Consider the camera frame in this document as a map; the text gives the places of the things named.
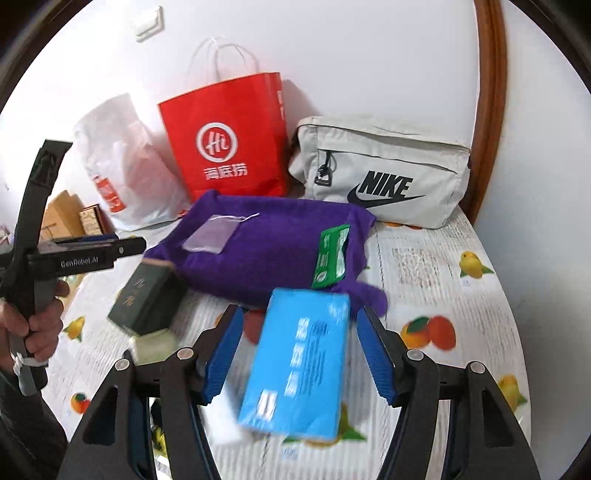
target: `human hand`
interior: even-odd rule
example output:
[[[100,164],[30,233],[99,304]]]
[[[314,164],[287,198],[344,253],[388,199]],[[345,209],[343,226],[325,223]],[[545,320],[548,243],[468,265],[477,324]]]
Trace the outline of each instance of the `human hand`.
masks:
[[[58,280],[57,297],[67,297],[70,287],[64,281]],[[61,314],[64,304],[61,300],[53,299],[44,312],[33,315],[27,322],[19,311],[6,301],[0,303],[0,368],[12,373],[14,362],[10,355],[8,332],[20,337],[28,337],[25,345],[29,352],[35,355],[35,360],[44,362],[55,353],[58,336],[64,327]]]

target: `zipper pull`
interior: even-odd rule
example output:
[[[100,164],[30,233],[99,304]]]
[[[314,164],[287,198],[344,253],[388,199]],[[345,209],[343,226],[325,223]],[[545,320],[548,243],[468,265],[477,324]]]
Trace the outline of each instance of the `zipper pull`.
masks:
[[[316,171],[316,177],[314,178],[314,183],[320,185],[321,187],[330,187],[332,186],[332,171],[330,169],[330,159],[332,158],[332,152],[326,151],[326,158],[324,163],[318,167]]]

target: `blue box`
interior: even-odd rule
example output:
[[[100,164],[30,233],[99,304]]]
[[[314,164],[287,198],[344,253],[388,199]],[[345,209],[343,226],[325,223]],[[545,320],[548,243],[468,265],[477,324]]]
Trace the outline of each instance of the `blue box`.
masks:
[[[266,433],[336,438],[349,309],[345,294],[273,291],[241,425]]]

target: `white string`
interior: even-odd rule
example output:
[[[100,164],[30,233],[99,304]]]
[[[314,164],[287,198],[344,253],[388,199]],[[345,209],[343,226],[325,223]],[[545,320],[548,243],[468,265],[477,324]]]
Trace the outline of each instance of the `white string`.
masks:
[[[14,373],[16,376],[21,375],[21,370],[23,367],[46,367],[49,365],[49,360],[45,360],[44,362],[40,362],[36,360],[35,357],[24,357],[21,353],[12,353],[12,359],[14,360]]]
[[[213,215],[210,218],[210,220],[217,220],[218,218],[231,218],[231,219],[237,220],[238,222],[241,223],[241,222],[246,222],[247,220],[250,220],[251,218],[257,217],[259,215],[260,215],[260,213],[254,213],[253,215],[248,216],[248,217],[237,217],[234,215]]]

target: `nike waist bag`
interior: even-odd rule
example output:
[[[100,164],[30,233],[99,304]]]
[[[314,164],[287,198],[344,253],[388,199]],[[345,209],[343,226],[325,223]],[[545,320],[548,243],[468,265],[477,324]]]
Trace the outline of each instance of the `nike waist bag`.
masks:
[[[468,184],[470,150],[367,117],[312,116],[298,124],[290,173],[305,197],[354,203],[379,220],[439,228]]]

